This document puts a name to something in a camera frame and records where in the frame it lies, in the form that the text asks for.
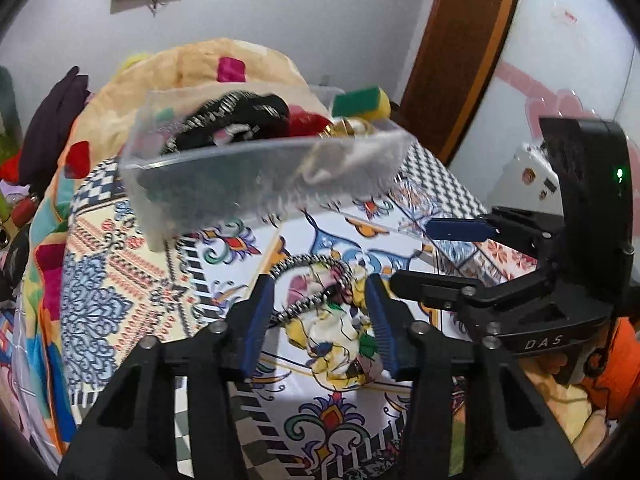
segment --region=screw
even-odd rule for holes
[[[417,335],[424,335],[431,329],[431,325],[426,321],[414,321],[411,323],[411,332]]]
[[[153,348],[157,342],[158,342],[158,338],[156,336],[145,335],[138,344],[140,345],[140,348],[149,350],[150,348]]]
[[[476,295],[476,288],[474,286],[467,285],[467,286],[462,287],[461,292],[462,292],[463,296],[471,298],[472,296]]]
[[[500,323],[492,321],[486,326],[486,332],[489,335],[498,335],[500,333]]]
[[[482,338],[482,344],[489,350],[495,350],[499,348],[502,343],[500,343],[500,340],[496,336],[488,335]]]
[[[226,332],[227,324],[226,321],[222,321],[221,319],[214,321],[213,323],[209,323],[209,331],[214,334],[223,334]]]

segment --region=wooden door frame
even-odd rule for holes
[[[431,35],[435,27],[436,20],[434,19],[434,17],[440,10],[441,3],[442,0],[433,0],[431,14],[429,16],[427,26],[424,30],[420,49],[418,49],[418,54],[416,55],[414,68],[412,69],[411,76],[409,77],[409,82],[407,83],[404,95],[402,96],[402,105],[404,105],[407,96],[416,88],[422,76],[422,74],[419,70],[416,69],[416,67],[419,65],[418,62],[420,61],[420,59],[426,55],[428,43],[431,39]],[[500,3],[500,8],[498,9],[497,17],[494,23],[494,29],[491,33],[491,37],[489,38],[487,48],[484,51],[484,55],[482,56],[482,61],[478,68],[478,72],[476,73],[476,77],[474,78],[474,81],[466,96],[465,103],[460,109],[458,118],[456,119],[456,123],[453,126],[449,137],[447,137],[447,141],[444,147],[440,150],[439,153],[434,154],[444,164],[449,164],[451,159],[455,155],[460,143],[462,142],[462,139],[464,138],[464,135],[466,134],[466,131],[468,130],[473,121],[473,118],[475,117],[480,103],[482,102],[484,92],[486,91],[486,88],[491,81],[495,67],[500,58],[500,54],[502,53],[502,48],[509,33],[517,3],[518,0],[502,0]]]

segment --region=transparent storage box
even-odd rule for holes
[[[150,92],[124,147],[120,173],[153,251],[171,237],[222,222],[252,223],[386,191],[415,141],[395,123],[379,121],[370,136],[252,140],[160,156],[172,124],[219,92],[214,85]],[[310,90],[329,109],[342,93]],[[270,91],[279,94],[273,85]],[[308,97],[294,87],[282,94],[296,91]]]

